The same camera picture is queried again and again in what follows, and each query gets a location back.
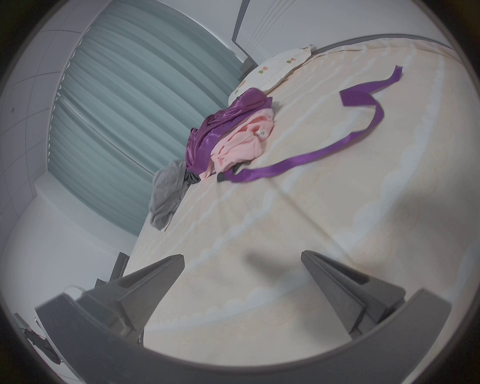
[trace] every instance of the pile of clothes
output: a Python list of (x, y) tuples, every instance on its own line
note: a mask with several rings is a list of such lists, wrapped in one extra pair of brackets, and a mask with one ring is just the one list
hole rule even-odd
[(153, 178), (150, 224), (165, 231), (190, 185), (260, 156), (273, 117), (272, 98), (250, 88), (228, 109), (208, 116), (199, 129), (192, 128), (185, 160), (173, 161)]

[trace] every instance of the folded gray garment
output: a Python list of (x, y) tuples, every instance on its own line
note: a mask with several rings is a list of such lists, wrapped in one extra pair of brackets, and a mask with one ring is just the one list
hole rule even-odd
[(153, 227), (159, 230), (164, 228), (168, 215), (177, 211), (189, 187), (184, 180), (185, 171), (185, 161), (175, 160), (154, 175), (152, 198), (148, 206)]

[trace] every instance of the pink garment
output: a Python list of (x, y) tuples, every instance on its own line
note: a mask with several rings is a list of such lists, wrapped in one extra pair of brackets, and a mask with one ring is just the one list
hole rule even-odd
[(200, 180), (260, 156), (264, 152), (261, 142), (270, 136), (273, 124), (273, 110), (264, 108), (222, 135), (212, 150), (207, 170), (199, 175)]

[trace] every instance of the curtain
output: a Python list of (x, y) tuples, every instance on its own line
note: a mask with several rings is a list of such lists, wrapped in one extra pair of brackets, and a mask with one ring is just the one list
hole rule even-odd
[(138, 235), (153, 174), (185, 157), (190, 129), (227, 107), (240, 60), (182, 13), (114, 0), (77, 47), (54, 104), (48, 170)]

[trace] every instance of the bed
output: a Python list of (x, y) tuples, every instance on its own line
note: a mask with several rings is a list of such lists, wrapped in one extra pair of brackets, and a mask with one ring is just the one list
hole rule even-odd
[(374, 94), (385, 119), (361, 142), (272, 179), (209, 177), (189, 188), (166, 232), (145, 220), (125, 274), (178, 253), (186, 264), (145, 347), (238, 366), (349, 342), (303, 250), (402, 286), (406, 299), (427, 288), (456, 302), (478, 271), (480, 104), (451, 49), (383, 38), (313, 55), (269, 94), (275, 126), (250, 167), (365, 128), (373, 109), (342, 106), (338, 91), (386, 79), (395, 65), (401, 80)]

